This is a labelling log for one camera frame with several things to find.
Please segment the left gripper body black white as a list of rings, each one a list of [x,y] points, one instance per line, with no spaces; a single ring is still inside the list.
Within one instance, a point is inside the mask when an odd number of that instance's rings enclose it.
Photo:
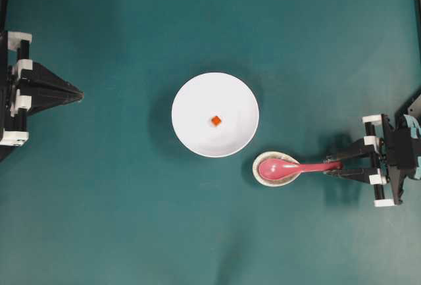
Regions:
[[[29,48],[30,34],[1,32],[1,160],[29,138],[28,111],[32,98],[21,94],[21,72],[32,69]]]

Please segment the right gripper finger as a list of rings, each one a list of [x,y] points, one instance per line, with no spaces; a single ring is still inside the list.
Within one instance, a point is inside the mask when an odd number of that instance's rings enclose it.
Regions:
[[[371,184],[370,176],[378,175],[378,168],[354,168],[327,170],[324,174],[348,180]]]
[[[357,157],[369,157],[372,153],[375,155],[378,154],[378,137],[365,136],[353,142],[347,148],[328,155],[325,158],[325,162],[331,163]]]

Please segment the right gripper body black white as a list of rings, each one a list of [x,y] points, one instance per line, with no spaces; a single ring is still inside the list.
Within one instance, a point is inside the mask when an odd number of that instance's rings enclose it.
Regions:
[[[403,114],[392,127],[385,114],[362,117],[367,127],[381,126],[383,138],[374,148],[387,169],[386,181],[391,186],[392,199],[375,201],[377,207],[402,204],[403,184],[406,179],[420,179],[420,123],[417,118]]]

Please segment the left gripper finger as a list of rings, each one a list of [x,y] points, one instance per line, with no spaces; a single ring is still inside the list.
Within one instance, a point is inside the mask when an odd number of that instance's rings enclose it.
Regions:
[[[53,107],[75,103],[84,98],[83,92],[72,93],[47,88],[22,88],[20,94],[31,97],[31,107],[28,110],[29,115],[34,115]]]
[[[83,92],[76,86],[63,80],[48,68],[43,65],[34,62],[32,63],[32,69],[22,69],[21,79],[28,81],[31,85],[42,86],[52,90],[66,91],[76,95],[83,95]]]

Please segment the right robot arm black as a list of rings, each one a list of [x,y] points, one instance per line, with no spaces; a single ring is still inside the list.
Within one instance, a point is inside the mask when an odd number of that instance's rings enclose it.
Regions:
[[[374,187],[374,206],[401,205],[406,179],[420,179],[420,96],[395,115],[362,117],[366,135],[348,148],[326,157],[327,163],[352,158],[370,159],[369,168],[333,169],[326,174],[364,182]]]

